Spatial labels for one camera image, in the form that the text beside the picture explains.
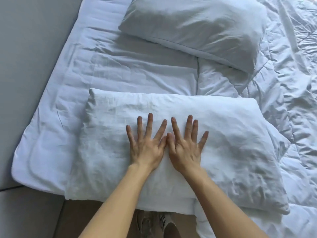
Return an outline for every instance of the white bed sheet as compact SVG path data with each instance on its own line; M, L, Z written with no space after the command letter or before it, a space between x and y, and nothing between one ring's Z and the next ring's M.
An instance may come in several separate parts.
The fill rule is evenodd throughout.
M83 0L15 152L14 179L35 189L64 194L89 88L254 97L264 117L292 142L280 161L291 213L245 212L271 237L317 237L317 4L259 0L267 7L269 25L261 43L258 72L248 76L119 35L117 27L130 1ZM192 213L198 217L200 235L211 237L197 203Z

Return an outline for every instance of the brown floor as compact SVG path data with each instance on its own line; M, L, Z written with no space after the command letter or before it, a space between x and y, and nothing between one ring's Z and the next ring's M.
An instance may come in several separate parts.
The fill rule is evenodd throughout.
M101 206L101 202L90 200L66 200L64 202L53 238L78 238L89 220ZM199 238L196 233L195 216L172 214L182 238ZM162 237L158 225L154 228L156 238ZM127 238L139 238L136 223L132 222Z

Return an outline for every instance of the white pillowcase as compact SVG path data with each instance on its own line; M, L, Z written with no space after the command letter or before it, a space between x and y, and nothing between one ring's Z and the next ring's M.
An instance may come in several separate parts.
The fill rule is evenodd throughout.
M256 0L132 0L119 29L253 73L266 23Z
M187 116L199 121L199 138L209 131L201 166L239 206L289 213L277 158L256 100L219 96L117 93L90 89L86 118L80 134L79 156L65 190L66 199L104 201L129 166L125 131L137 130L137 117L146 127L154 115L153 134L164 119L176 117L184 130ZM172 132L169 121L166 132ZM163 161L141 192L138 208L190 213L194 192L173 167L165 150Z

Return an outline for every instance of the bare skin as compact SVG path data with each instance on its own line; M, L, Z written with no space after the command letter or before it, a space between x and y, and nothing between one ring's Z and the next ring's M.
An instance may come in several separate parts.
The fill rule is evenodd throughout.
M200 167L201 152L208 138L205 132L197 144L198 121L188 116L182 138L175 118L174 135L163 134L167 121L162 122L151 139L153 114L149 114L143 136L142 118L138 117L138 139L126 127L130 141L131 165L117 188L104 202L79 238L125 238L133 213L149 174L160 164L166 144L174 168L187 180L195 192L217 238L268 238L268 236L240 210Z

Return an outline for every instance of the forearm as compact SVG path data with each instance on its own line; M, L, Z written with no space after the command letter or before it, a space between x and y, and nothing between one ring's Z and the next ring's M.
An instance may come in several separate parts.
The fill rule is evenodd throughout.
M150 170L131 165L79 238L126 238L142 187Z
M194 167L184 177L195 192L217 238L267 238L203 168Z

